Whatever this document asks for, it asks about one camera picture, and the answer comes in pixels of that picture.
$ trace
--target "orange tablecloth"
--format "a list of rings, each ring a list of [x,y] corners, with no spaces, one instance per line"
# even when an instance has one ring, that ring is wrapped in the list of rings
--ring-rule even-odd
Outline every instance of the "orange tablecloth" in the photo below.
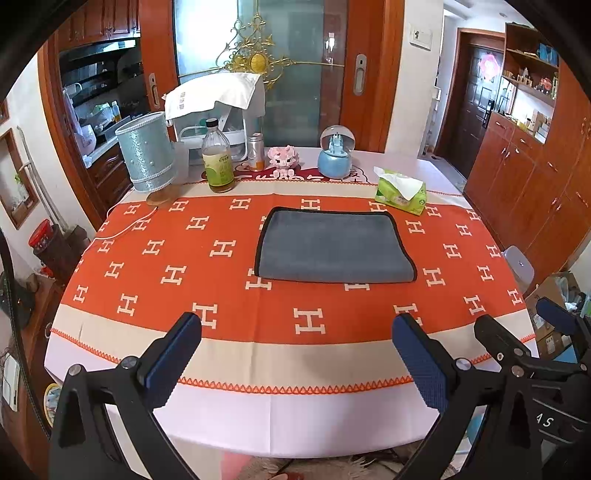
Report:
[[[391,343],[410,312],[452,356],[486,358],[473,336],[489,313],[533,338],[514,278],[482,221],[460,196],[428,193],[420,217],[373,200],[370,184],[247,180],[222,195],[187,186],[172,207],[84,254],[53,333],[118,362],[140,355],[179,315],[202,318],[203,341],[181,383],[267,394],[337,394],[411,381]],[[132,194],[99,236],[149,213]],[[254,276],[265,215],[274,206],[389,211],[418,277],[407,284],[316,284]]]

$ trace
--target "plastic container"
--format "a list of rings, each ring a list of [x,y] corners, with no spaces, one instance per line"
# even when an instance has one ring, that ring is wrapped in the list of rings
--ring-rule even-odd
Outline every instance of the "plastic container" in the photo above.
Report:
[[[49,220],[43,220],[29,238],[29,247],[43,249],[53,236],[53,229]]]
[[[117,102],[113,101],[111,107],[113,107],[113,116],[115,117],[115,121],[121,122],[121,112],[119,111],[119,105],[117,105]]]
[[[209,188],[215,193],[232,190],[236,181],[232,167],[230,142],[219,131],[217,118],[210,118],[206,122],[207,135],[203,139],[203,163]]]

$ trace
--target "blue snow globe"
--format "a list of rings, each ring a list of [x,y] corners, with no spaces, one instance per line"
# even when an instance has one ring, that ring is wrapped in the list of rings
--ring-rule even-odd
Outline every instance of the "blue snow globe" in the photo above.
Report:
[[[318,156],[319,172],[330,179],[344,179],[351,173],[351,152],[355,149],[353,132],[342,125],[333,125],[320,136],[322,152]]]

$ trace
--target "table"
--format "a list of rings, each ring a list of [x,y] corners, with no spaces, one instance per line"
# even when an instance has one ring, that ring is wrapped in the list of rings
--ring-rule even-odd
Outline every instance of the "table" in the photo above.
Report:
[[[498,247],[431,163],[355,152],[351,178],[327,181],[315,168],[320,150],[298,151],[302,167],[293,180],[268,180],[268,172],[237,166],[244,181],[232,191],[216,195],[204,183],[188,185],[169,211],[155,213],[114,244],[95,242],[60,305],[46,368],[59,379],[73,363],[111,368],[126,355],[140,355],[192,305],[204,338],[167,405],[155,412],[163,429],[186,443],[293,458],[367,452],[426,435],[437,412],[424,405],[388,338],[395,312],[415,314],[452,356],[479,368],[496,366],[473,335],[472,323],[484,311],[536,353],[525,304]],[[427,183],[428,208],[420,217],[388,209],[417,264],[414,284],[327,286],[254,277],[249,267],[258,233],[246,231],[260,228],[265,208],[280,202],[386,209],[373,202],[375,165]],[[194,169],[191,178],[199,181],[201,173]],[[149,213],[143,200],[130,192],[99,235]],[[232,229],[220,230],[219,218]],[[229,231],[236,238],[221,236]],[[230,260],[239,268],[219,263]],[[234,285],[225,293],[233,301],[213,298],[227,285]],[[343,300],[345,294],[354,300]]]

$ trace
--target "door handle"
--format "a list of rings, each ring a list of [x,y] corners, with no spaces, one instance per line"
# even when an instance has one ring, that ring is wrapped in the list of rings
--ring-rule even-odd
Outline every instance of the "door handle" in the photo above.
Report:
[[[360,53],[355,58],[355,75],[353,77],[353,94],[356,96],[363,95],[365,88],[365,73],[367,69],[368,59],[365,55]]]
[[[577,195],[577,197],[579,197],[579,200],[581,202],[583,202],[583,205],[585,205],[585,207],[589,208],[589,204],[587,203],[587,200],[585,200],[583,197],[581,197],[581,194],[579,192],[575,192],[575,194]]]
[[[154,73],[150,73],[150,75],[148,76],[148,84],[150,85],[150,92],[152,94],[152,101],[154,102],[154,106],[160,109],[160,97],[158,96],[156,75]]]

